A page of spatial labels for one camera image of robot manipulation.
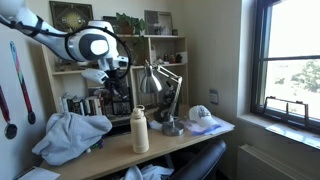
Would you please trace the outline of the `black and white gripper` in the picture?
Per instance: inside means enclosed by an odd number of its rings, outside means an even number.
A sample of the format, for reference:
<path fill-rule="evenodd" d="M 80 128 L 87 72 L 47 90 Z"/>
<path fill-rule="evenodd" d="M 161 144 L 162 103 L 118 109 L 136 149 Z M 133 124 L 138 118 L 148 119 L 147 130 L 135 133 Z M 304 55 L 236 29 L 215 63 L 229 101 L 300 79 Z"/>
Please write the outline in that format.
<path fill-rule="evenodd" d="M 81 75 L 88 80 L 103 84 L 112 96 L 125 99 L 128 97 L 128 94 L 123 91 L 121 87 L 121 80 L 127 76 L 128 72 L 129 68 L 127 68 L 123 73 L 121 73 L 120 68 L 106 71 L 88 68 L 85 69 Z"/>

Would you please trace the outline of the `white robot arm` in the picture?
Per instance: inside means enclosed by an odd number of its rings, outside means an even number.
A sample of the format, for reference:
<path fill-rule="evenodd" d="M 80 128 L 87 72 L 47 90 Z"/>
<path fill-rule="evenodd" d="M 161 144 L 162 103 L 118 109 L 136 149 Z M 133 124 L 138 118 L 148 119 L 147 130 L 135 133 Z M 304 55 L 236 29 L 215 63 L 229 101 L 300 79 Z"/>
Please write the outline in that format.
<path fill-rule="evenodd" d="M 0 0 L 0 23 L 35 39 L 63 60 L 97 62 L 98 69 L 88 68 L 82 76 L 104 84 L 111 95 L 126 97 L 121 80 L 130 70 L 131 53 L 109 22 L 92 20 L 75 32 L 64 32 L 35 15 L 25 0 Z"/>

